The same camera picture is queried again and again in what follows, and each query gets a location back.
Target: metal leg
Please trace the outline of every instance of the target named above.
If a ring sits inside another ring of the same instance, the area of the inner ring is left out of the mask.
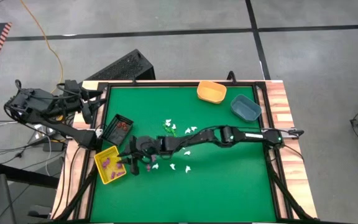
[[[57,189],[59,179],[56,177],[50,177],[36,172],[30,172],[26,170],[16,169],[13,167],[0,164],[0,174],[5,174],[8,180],[14,182],[21,182],[31,185],[37,185],[41,187],[49,187]]]

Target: small toy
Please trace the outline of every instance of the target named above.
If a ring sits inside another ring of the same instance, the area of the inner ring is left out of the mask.
[[[106,161],[104,161],[102,164],[103,169],[106,169],[109,164],[110,164],[110,158],[107,158]]]
[[[173,134],[173,137],[176,137],[176,136],[177,136],[177,134],[176,134],[176,132],[175,132],[176,126],[175,126],[175,128],[169,128],[169,127],[167,126],[167,123],[165,123],[165,124],[162,124],[162,127],[164,128],[164,130],[165,130],[166,132],[168,132],[168,133],[170,133],[170,134]]]

